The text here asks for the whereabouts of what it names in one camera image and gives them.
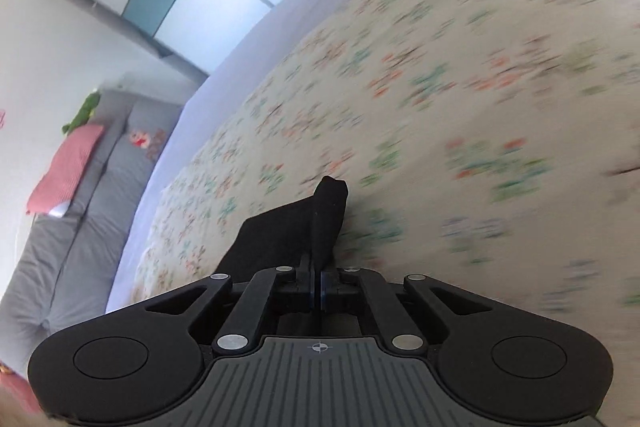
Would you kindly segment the pink pillow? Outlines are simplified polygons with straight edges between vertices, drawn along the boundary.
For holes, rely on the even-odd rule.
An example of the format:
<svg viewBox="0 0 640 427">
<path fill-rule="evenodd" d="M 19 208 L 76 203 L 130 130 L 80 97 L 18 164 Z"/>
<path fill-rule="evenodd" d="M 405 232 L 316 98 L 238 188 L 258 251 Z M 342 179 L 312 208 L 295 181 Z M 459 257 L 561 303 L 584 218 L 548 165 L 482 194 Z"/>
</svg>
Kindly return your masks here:
<svg viewBox="0 0 640 427">
<path fill-rule="evenodd" d="M 28 215 L 65 216 L 103 130 L 100 124 L 85 124 L 66 136 L 29 196 Z"/>
</svg>

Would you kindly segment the floral bed cloth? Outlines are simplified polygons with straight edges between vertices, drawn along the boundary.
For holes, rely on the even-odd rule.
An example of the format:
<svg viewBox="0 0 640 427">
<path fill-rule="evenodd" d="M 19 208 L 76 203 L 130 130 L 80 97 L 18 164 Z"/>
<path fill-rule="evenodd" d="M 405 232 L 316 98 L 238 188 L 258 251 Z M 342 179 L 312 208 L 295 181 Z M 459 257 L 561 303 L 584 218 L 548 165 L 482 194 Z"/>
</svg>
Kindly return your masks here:
<svg viewBox="0 0 640 427">
<path fill-rule="evenodd" d="M 352 0 L 165 188 L 131 301 L 243 221 L 349 200 L 342 265 L 421 272 L 639 348 L 639 0 Z"/>
</svg>

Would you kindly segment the black pants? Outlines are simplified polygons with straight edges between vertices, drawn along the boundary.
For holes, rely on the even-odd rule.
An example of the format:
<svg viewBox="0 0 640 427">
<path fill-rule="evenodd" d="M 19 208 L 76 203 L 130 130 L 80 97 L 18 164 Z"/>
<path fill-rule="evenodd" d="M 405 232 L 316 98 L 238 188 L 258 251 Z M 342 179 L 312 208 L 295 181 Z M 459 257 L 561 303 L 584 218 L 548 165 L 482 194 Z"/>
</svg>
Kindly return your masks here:
<svg viewBox="0 0 640 427">
<path fill-rule="evenodd" d="M 297 268 L 303 260 L 319 272 L 334 267 L 347 199 L 347 183 L 324 176 L 311 196 L 246 219 L 217 270 L 240 283 L 280 265 Z"/>
</svg>

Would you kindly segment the green plush toy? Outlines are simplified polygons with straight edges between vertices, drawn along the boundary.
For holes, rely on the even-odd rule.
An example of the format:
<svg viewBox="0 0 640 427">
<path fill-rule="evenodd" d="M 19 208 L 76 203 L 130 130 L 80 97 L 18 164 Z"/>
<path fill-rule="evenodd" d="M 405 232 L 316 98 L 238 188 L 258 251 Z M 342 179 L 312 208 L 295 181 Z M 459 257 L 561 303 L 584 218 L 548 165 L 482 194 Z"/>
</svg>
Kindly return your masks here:
<svg viewBox="0 0 640 427">
<path fill-rule="evenodd" d="M 64 124 L 62 127 L 62 133 L 64 135 L 69 135 L 70 132 L 73 132 L 78 127 L 87 124 L 98 107 L 100 100 L 101 93 L 99 91 L 91 92 L 87 98 L 85 98 L 85 101 L 82 102 L 82 105 L 80 106 L 80 109 L 78 109 L 74 118 L 68 124 Z"/>
</svg>

